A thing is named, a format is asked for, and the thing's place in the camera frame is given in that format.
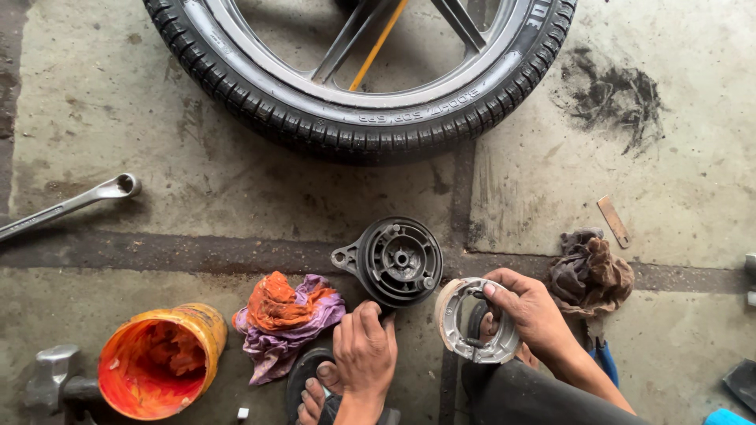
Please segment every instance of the black pants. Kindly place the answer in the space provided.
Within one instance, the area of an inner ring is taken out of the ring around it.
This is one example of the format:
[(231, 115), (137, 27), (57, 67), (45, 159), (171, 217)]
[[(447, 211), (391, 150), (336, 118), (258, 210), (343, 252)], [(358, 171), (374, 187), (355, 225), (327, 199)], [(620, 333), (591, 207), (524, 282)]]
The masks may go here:
[[(472, 425), (647, 425), (617, 406), (519, 360), (503, 365), (462, 366)], [(318, 425), (332, 425), (340, 396), (326, 400)], [(384, 409), (379, 425), (394, 425), (398, 412)]]

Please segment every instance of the metal strip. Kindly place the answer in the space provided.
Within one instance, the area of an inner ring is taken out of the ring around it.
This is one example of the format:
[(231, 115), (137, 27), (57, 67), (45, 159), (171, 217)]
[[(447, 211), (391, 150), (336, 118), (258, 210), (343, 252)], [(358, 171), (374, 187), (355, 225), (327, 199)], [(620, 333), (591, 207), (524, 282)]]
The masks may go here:
[(631, 240), (630, 234), (628, 234), (627, 229), (624, 228), (622, 220), (620, 220), (619, 216), (617, 215), (617, 211), (614, 209), (612, 201), (609, 200), (609, 195), (606, 195), (605, 197), (599, 199), (599, 202), (597, 202), (597, 204), (599, 206), (599, 209), (601, 209), (601, 213), (604, 215), (604, 219), (606, 219), (606, 222), (609, 223), (609, 228), (611, 228), (612, 233), (615, 234), (617, 242), (619, 242), (619, 246), (628, 248), (633, 243), (633, 241)]

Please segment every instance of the concrete floor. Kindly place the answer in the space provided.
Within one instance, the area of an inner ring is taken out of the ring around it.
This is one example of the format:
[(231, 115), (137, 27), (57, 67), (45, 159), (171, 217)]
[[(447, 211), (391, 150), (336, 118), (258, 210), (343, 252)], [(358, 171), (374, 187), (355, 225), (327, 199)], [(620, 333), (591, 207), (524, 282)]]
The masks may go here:
[[(11, 11), (0, 17), (8, 59), (0, 60), (2, 218), (121, 171), (144, 179), (133, 201), (89, 207), (0, 251), (8, 294), (0, 382), (12, 389), (0, 394), (5, 423), (23, 422), (19, 400), (34, 353), (79, 344), (92, 374), (105, 339), (148, 309), (203, 301), (229, 321), (275, 269), (292, 282), (304, 270), (329, 275), (354, 308), (365, 292), (326, 253), (392, 214), (431, 228), (447, 278), (500, 265), (542, 277), (560, 232), (603, 227), (637, 271), (638, 290), (606, 328), (629, 402), (650, 423), (701, 423), (718, 407), (756, 420), (720, 382), (743, 357), (756, 357), (756, 313), (745, 307), (740, 271), (756, 236), (747, 213), (756, 206), (747, 118), (756, 88), (754, 59), (744, 53), (756, 32), (752, 3), (582, 2), (547, 78), (476, 150), (388, 169), (295, 157), (236, 124), (172, 59), (137, 0), (0, 5)], [(331, 0), (240, 7), (251, 23), (285, 28), (266, 42), (302, 67), (343, 19)], [(309, 44), (298, 49), (305, 19)], [(429, 43), (428, 32), (441, 38)], [(429, 2), (413, 0), (376, 60), (390, 66), (369, 73), (364, 89), (426, 81), (460, 54)], [(603, 109), (569, 100), (615, 77), (654, 95), (612, 89), (612, 107)], [(623, 126), (639, 99), (647, 119)], [(586, 109), (595, 114), (588, 121), (574, 117)], [(604, 194), (634, 237), (628, 250), (595, 207)], [(402, 423), (467, 423), (458, 362), (432, 329), (432, 305), (400, 313), (387, 404), (402, 410)], [(248, 407), (253, 423), (283, 423), (285, 382), (248, 387), (252, 365), (241, 343), (232, 331), (208, 393), (163, 422), (234, 423)], [(125, 422), (99, 414), (101, 423)]]

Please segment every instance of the wrench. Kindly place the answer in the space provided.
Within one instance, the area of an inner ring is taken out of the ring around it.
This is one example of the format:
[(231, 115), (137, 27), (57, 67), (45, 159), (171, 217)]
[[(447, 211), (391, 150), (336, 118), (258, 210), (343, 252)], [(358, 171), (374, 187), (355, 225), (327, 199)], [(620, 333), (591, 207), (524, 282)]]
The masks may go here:
[(120, 199), (135, 197), (141, 191), (141, 181), (133, 174), (123, 173), (116, 178), (108, 180), (92, 189), (65, 200), (58, 205), (43, 209), (42, 211), (32, 214), (31, 216), (21, 219), (0, 228), (0, 242), (9, 237), (16, 236), (27, 230), (43, 225), (50, 220), (65, 216), (79, 208), (83, 208), (90, 203), (95, 203), (103, 199)]

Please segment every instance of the yellow rod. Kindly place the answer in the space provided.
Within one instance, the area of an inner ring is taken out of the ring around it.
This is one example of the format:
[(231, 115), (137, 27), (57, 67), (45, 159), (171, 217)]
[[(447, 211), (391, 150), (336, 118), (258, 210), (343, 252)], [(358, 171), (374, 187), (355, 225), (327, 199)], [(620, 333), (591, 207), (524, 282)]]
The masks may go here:
[(380, 50), (381, 46), (383, 46), (383, 42), (386, 40), (386, 37), (389, 36), (389, 33), (391, 32), (391, 28), (394, 27), (396, 20), (399, 19), (399, 15), (401, 14), (401, 11), (404, 10), (404, 6), (406, 5), (407, 5), (407, 0), (401, 0), (401, 2), (399, 2), (399, 5), (396, 7), (396, 10), (394, 11), (394, 14), (391, 15), (391, 19), (389, 19), (389, 22), (386, 24), (386, 28), (383, 29), (383, 32), (380, 34), (380, 37), (378, 37), (378, 41), (376, 42), (376, 45), (373, 46), (373, 50), (370, 51), (370, 54), (367, 56), (367, 59), (365, 59), (365, 62), (362, 64), (362, 68), (360, 68), (360, 72), (357, 73), (357, 76), (355, 77), (355, 81), (352, 81), (352, 85), (349, 86), (349, 91), (353, 92), (354, 90), (357, 89), (357, 87), (359, 87), (360, 83), (362, 82), (362, 79), (365, 77), (365, 74), (367, 73), (367, 69), (370, 68), (370, 65), (373, 64), (373, 59), (376, 58), (378, 51)]

